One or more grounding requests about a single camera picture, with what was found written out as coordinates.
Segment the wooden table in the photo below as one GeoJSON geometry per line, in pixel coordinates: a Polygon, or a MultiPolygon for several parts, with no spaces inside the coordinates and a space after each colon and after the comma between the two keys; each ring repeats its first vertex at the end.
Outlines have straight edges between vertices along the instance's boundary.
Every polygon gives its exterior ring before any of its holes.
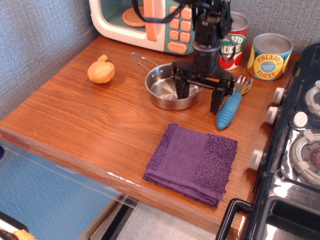
{"type": "MultiPolygon", "coordinates": [[[[240,67],[231,71],[236,76],[250,77],[246,68],[250,49],[245,46],[240,67]]],[[[163,110],[150,101],[145,87],[148,72],[130,57],[132,52],[159,65],[192,59],[100,36],[0,122],[0,137],[216,233],[231,199],[253,201],[257,173],[249,169],[250,158],[254,149],[266,147],[272,131],[265,122],[267,110],[275,89],[287,86],[299,56],[290,57],[282,78],[254,79],[230,126],[218,130],[217,115],[210,112],[211,89],[204,88],[198,103],[188,109],[163,110]],[[116,73],[109,83],[95,84],[88,80],[87,69],[102,54],[115,65],[116,73]],[[238,141],[226,193],[217,209],[143,180],[146,165],[170,123],[238,141]]],[[[232,236],[243,221],[238,214],[232,236]]]]}

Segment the white knob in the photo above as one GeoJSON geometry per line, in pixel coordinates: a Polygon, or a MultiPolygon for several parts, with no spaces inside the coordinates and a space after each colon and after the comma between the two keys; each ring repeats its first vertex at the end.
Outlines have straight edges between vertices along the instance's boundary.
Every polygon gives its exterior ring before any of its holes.
{"type": "Polygon", "coordinates": [[[278,109],[279,108],[277,106],[269,107],[268,112],[267,112],[266,117],[265,117],[265,121],[267,123],[269,123],[271,125],[274,124],[276,116],[277,116],[278,109]]]}
{"type": "Polygon", "coordinates": [[[296,128],[303,128],[308,122],[308,116],[303,111],[298,111],[292,120],[293,125],[296,128]]]}
{"type": "Polygon", "coordinates": [[[285,92],[285,88],[283,88],[283,87],[277,87],[277,88],[275,89],[272,102],[273,102],[274,104],[279,105],[280,102],[281,102],[281,99],[282,99],[282,97],[283,97],[283,95],[284,95],[284,92],[285,92]]]}
{"type": "Polygon", "coordinates": [[[250,165],[249,167],[255,171],[258,170],[262,156],[264,152],[260,150],[254,150],[251,156],[250,165]]]}

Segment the purple towel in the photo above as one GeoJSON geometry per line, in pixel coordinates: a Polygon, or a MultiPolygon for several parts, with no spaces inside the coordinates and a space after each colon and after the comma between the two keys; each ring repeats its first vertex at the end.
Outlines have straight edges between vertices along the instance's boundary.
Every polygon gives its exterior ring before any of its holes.
{"type": "Polygon", "coordinates": [[[216,208],[226,192],[238,142],[171,123],[143,178],[216,208]]]}

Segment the stainless steel pot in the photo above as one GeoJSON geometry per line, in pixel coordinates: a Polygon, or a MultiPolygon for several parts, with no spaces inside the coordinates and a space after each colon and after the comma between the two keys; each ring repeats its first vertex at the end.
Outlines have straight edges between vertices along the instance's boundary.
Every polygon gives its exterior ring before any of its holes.
{"type": "Polygon", "coordinates": [[[145,77],[145,86],[149,91],[152,103],[159,108],[178,111],[189,108],[199,100],[202,87],[194,84],[190,84],[189,96],[187,98],[178,99],[175,82],[171,78],[173,70],[171,63],[157,65],[153,61],[140,56],[136,52],[131,53],[130,56],[134,58],[140,66],[149,71],[145,77]],[[134,55],[147,60],[148,62],[156,65],[156,67],[149,70],[134,55]]]}

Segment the metal lid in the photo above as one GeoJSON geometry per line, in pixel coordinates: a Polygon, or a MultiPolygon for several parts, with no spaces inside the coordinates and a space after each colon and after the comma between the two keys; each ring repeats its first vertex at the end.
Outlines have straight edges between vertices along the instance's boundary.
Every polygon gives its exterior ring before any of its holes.
{"type": "Polygon", "coordinates": [[[243,30],[249,26],[249,21],[246,16],[239,12],[232,11],[231,18],[233,19],[231,31],[243,30]]]}
{"type": "Polygon", "coordinates": [[[293,42],[280,34],[263,33],[253,39],[253,45],[267,54],[282,55],[291,52],[294,48],[293,42]]]}

